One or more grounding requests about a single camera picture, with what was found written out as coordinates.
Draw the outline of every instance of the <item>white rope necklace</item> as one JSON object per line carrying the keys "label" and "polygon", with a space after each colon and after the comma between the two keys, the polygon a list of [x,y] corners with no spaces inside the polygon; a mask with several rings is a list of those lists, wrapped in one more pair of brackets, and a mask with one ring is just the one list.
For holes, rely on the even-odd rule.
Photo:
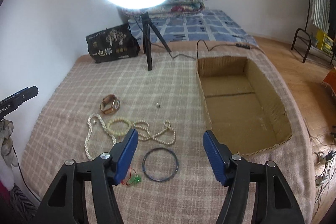
{"label": "white rope necklace", "polygon": [[[89,132],[88,132],[88,135],[86,136],[85,142],[84,142],[85,154],[86,154],[86,156],[87,156],[87,158],[89,160],[94,160],[94,158],[91,157],[91,155],[89,153],[89,150],[88,150],[88,143],[89,143],[89,139],[90,139],[91,134],[92,134],[91,120],[92,120],[93,117],[98,118],[98,120],[100,121],[101,126],[103,127],[103,130],[105,131],[105,133],[108,134],[111,137],[111,139],[112,139],[112,147],[117,142],[116,137],[123,137],[123,136],[125,136],[127,134],[127,132],[129,131],[130,128],[144,130],[147,133],[145,135],[145,134],[143,134],[143,133],[141,133],[141,132],[138,131],[138,138],[139,138],[140,141],[153,140],[153,141],[156,141],[156,142],[164,144],[164,145],[173,145],[175,143],[175,141],[176,141],[176,132],[175,132],[175,129],[173,129],[171,127],[171,122],[169,122],[168,120],[164,121],[164,123],[163,123],[164,129],[161,132],[159,132],[157,134],[154,134],[154,135],[151,135],[151,132],[149,130],[149,124],[146,121],[144,121],[144,120],[138,120],[138,121],[135,121],[132,124],[132,122],[130,122],[127,119],[116,118],[116,119],[110,120],[105,125],[105,123],[104,123],[103,119],[101,118],[101,116],[99,114],[97,114],[97,113],[93,113],[87,119],[87,124],[89,126]],[[117,122],[123,122],[124,124],[126,124],[127,125],[126,130],[125,131],[121,131],[121,132],[117,132],[117,131],[112,130],[111,129],[111,125],[113,125],[114,123],[117,123]],[[165,142],[165,141],[162,141],[162,140],[160,140],[160,139],[157,138],[157,137],[163,135],[164,133],[166,133],[168,131],[172,131],[174,133],[174,137],[173,137],[172,141]]]}

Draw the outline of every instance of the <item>cardboard box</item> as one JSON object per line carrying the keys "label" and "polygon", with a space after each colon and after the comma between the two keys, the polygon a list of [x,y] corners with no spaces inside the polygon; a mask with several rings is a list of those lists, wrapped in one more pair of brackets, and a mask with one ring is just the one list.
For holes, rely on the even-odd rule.
{"label": "cardboard box", "polygon": [[285,107],[258,66],[246,57],[197,61],[207,130],[232,153],[249,155],[288,141]]}

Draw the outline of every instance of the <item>black tripod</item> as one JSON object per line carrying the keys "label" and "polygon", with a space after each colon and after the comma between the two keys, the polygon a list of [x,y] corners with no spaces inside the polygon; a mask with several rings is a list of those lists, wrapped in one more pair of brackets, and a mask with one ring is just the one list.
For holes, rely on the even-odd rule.
{"label": "black tripod", "polygon": [[162,42],[164,47],[168,52],[171,52],[170,48],[167,45],[167,42],[163,39],[162,35],[160,34],[157,27],[155,27],[148,15],[148,12],[142,12],[141,15],[141,21],[142,21],[142,33],[143,33],[143,53],[147,56],[147,65],[148,70],[153,69],[152,65],[152,49],[151,49],[151,34],[150,34],[150,28],[155,32],[159,40]]}

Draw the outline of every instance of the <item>metal screw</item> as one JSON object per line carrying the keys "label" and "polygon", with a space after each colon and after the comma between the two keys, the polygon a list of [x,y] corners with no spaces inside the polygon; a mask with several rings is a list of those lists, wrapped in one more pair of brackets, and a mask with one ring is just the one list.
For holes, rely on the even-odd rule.
{"label": "metal screw", "polygon": [[233,159],[233,160],[241,160],[242,158],[241,158],[240,155],[238,155],[238,154],[234,154],[234,155],[232,155],[232,159]]}
{"label": "metal screw", "polygon": [[268,161],[267,162],[267,165],[269,166],[269,167],[272,167],[272,168],[274,168],[275,166],[277,166],[276,164],[275,164],[275,162],[273,162],[273,161]]}
{"label": "metal screw", "polygon": [[67,166],[73,165],[73,163],[74,163],[73,159],[65,161],[65,165],[67,165]]}
{"label": "metal screw", "polygon": [[103,153],[100,155],[100,157],[103,159],[103,160],[106,160],[108,159],[109,157],[111,157],[111,155],[109,153]]}

